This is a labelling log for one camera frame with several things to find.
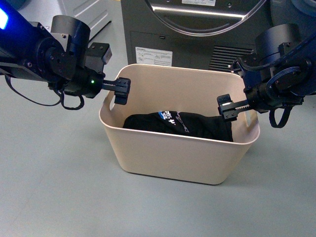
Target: printed logo on shirt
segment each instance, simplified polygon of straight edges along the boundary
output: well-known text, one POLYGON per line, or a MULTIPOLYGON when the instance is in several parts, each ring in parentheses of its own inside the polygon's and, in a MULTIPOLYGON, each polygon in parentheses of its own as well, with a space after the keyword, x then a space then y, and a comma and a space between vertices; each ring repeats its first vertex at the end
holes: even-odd
POLYGON ((176 125, 176 122, 174 121, 174 119, 172 119, 172 115, 169 111, 165 111, 165 112, 158 112, 159 116, 163 119, 166 120, 168 119, 168 122, 172 123, 173 125, 176 125))
POLYGON ((183 126, 183 128, 184 128, 184 131, 185 131, 185 132, 189 132, 188 128, 184 125, 184 123, 183 123, 183 121, 182 121, 182 119, 181 119, 181 117, 180 117, 180 112, 177 112, 177 115, 178 115, 178 116, 176 116, 176 119, 182 124, 182 126, 183 126))

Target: ventilation grille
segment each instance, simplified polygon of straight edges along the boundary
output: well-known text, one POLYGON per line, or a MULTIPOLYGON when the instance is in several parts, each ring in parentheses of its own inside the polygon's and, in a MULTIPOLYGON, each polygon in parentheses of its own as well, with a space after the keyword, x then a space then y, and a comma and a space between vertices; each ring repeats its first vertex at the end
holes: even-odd
POLYGON ((230 72, 228 65, 231 65, 237 57, 244 56, 253 52, 249 48, 229 48, 222 46, 214 46, 211 61, 209 62, 209 70, 222 72, 230 72))

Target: blue light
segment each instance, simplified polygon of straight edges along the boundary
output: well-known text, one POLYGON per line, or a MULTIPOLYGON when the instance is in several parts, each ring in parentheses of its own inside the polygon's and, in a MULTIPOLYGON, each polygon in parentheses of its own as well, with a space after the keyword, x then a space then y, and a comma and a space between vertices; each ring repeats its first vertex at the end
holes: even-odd
POLYGON ((5 29, 8 24, 9 17, 8 15, 0 8, 0 28, 5 29))

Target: white sticker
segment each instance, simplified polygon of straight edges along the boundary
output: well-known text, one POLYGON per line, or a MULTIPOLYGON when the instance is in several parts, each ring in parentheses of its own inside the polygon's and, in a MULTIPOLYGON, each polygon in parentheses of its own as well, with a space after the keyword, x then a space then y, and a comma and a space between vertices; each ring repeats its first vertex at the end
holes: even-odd
POLYGON ((183 4, 215 6, 216 0, 182 0, 183 4))
POLYGON ((172 51, 135 47, 136 63, 172 66, 172 51))

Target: black cloth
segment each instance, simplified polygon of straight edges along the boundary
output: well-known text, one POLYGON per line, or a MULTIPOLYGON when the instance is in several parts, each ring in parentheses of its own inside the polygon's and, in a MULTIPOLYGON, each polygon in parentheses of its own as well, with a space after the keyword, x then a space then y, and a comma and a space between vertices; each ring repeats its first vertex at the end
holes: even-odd
POLYGON ((162 111, 131 115, 125 120, 123 128, 233 141, 232 124, 224 122, 221 116, 205 117, 186 112, 162 111))

